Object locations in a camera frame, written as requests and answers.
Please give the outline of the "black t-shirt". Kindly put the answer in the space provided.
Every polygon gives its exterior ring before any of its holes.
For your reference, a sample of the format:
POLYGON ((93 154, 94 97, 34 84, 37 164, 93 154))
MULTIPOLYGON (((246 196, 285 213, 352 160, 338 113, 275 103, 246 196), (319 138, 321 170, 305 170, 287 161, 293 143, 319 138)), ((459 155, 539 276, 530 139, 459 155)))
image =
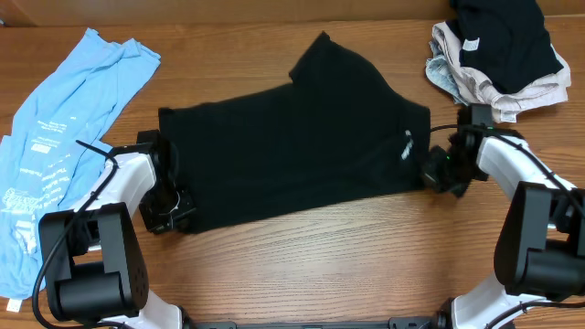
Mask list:
POLYGON ((288 83, 159 111, 177 181, 201 233, 422 188, 427 107, 396 93, 368 60, 319 35, 288 83))

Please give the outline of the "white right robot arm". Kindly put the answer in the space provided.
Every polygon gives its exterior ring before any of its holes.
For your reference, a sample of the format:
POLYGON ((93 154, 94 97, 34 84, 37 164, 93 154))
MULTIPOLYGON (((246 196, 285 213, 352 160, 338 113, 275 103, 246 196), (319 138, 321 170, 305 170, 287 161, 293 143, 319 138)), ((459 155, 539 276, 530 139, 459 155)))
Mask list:
POLYGON ((430 149, 422 178, 462 196, 473 180, 493 178, 511 204, 494 252, 494 271, 447 301, 431 328, 511 328, 541 308, 579 309, 584 293, 584 192, 560 178, 511 130, 462 128, 451 146, 430 149))

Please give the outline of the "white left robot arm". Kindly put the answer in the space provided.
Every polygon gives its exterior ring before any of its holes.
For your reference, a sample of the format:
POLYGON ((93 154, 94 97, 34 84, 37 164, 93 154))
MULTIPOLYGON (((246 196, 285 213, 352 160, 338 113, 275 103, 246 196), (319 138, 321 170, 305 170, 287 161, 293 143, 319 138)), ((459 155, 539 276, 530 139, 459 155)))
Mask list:
POLYGON ((165 302, 149 278, 133 215, 147 230, 183 230, 195 212, 176 182, 177 152, 157 130, 104 153, 98 181, 70 209, 38 224, 43 266, 33 293, 47 293, 57 328, 192 328, 180 306, 165 302))

